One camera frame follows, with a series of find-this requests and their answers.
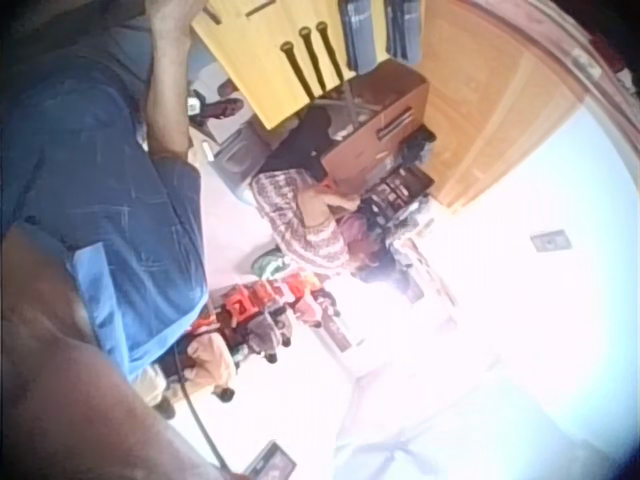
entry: handle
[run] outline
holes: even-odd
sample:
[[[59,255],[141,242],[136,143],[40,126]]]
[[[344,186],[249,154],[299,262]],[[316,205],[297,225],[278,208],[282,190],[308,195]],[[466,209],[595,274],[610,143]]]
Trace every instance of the handle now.
[[[213,8],[211,8],[208,3],[204,6],[203,12],[214,24],[222,25],[222,20],[220,20],[218,14],[213,10]]]
[[[329,38],[329,25],[327,25],[327,22],[324,21],[318,22],[318,24],[316,25],[316,30],[320,34],[320,38],[322,38],[324,49],[327,51],[327,55],[329,55],[329,60],[331,60],[331,65],[333,65],[333,69],[336,71],[338,80],[340,80],[340,83],[344,83],[342,68],[340,68],[340,63],[338,63],[336,51],[333,49],[333,45],[331,45],[331,39]]]
[[[300,82],[300,85],[302,85],[302,89],[304,90],[304,93],[307,94],[307,97],[309,97],[309,100],[313,101],[313,99],[315,98],[315,95],[313,94],[313,90],[311,90],[311,86],[309,85],[309,82],[307,82],[307,78],[304,76],[304,72],[302,71],[302,68],[300,68],[300,64],[298,63],[296,54],[293,51],[293,43],[289,41],[284,42],[282,45],[280,45],[280,50],[285,54],[285,56],[287,57],[287,60],[289,60],[289,65],[291,66],[293,73],[296,75],[298,82]]]
[[[250,16],[255,15],[258,12],[261,12],[265,8],[271,6],[271,5],[275,4],[275,3],[276,3],[276,0],[267,0],[266,2],[263,2],[260,5],[258,5],[257,7],[254,7],[251,10],[249,10],[247,13],[244,14],[244,16],[249,18]]]
[[[313,41],[311,40],[311,29],[309,27],[302,27],[298,33],[300,34],[300,37],[304,42],[304,46],[307,49],[307,53],[309,54],[309,60],[311,60],[313,71],[315,72],[316,78],[318,79],[318,85],[320,85],[320,89],[323,92],[326,92],[327,86],[324,83],[324,76],[322,75],[322,70],[320,69],[320,62],[318,61],[318,56],[316,55],[316,51],[313,48]]]
[[[380,128],[376,131],[378,141],[382,142],[396,133],[406,124],[413,120],[413,109],[411,107],[405,108],[400,114],[395,117],[388,125]]]

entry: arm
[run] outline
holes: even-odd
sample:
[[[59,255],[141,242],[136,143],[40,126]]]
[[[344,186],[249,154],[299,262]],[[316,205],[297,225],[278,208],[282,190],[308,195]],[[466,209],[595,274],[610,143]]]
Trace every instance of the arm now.
[[[2,255],[0,461],[7,478],[246,478],[209,465],[71,325],[86,319],[64,305],[77,292],[63,265],[16,229]],[[16,280],[18,268],[28,272],[24,279]]]
[[[281,194],[277,185],[264,174],[254,178],[251,189],[284,254],[314,272],[333,273],[342,268],[347,248],[322,191],[312,188]]]
[[[190,25],[206,0],[146,0],[153,37],[147,101],[149,154],[187,159],[187,59]]]
[[[307,228],[317,227],[333,216],[329,207],[339,207],[353,212],[360,204],[357,195],[342,195],[319,185],[298,193],[298,207]]]

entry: hand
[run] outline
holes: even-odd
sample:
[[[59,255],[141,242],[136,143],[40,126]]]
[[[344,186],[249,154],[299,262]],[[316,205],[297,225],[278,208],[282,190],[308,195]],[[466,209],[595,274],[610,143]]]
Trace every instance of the hand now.
[[[343,195],[342,207],[350,212],[355,212],[360,206],[360,195]]]
[[[207,0],[145,0],[145,9],[154,35],[189,37],[189,28]]]

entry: wooden door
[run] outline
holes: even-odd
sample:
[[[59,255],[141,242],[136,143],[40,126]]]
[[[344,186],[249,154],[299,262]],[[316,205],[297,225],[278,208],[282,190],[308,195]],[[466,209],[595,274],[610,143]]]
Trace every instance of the wooden door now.
[[[426,2],[423,51],[424,120],[438,136],[425,170],[434,197],[452,209],[526,158],[584,98],[543,52],[458,0]]]

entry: plaid shirt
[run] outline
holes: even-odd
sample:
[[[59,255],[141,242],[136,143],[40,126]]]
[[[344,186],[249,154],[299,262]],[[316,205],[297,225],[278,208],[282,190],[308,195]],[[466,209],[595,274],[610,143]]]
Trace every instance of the plaid shirt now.
[[[298,193],[317,185],[304,170],[262,173],[251,189],[260,214],[282,251],[301,266],[319,273],[335,273],[345,268],[349,253],[333,218],[307,227],[298,207]]]

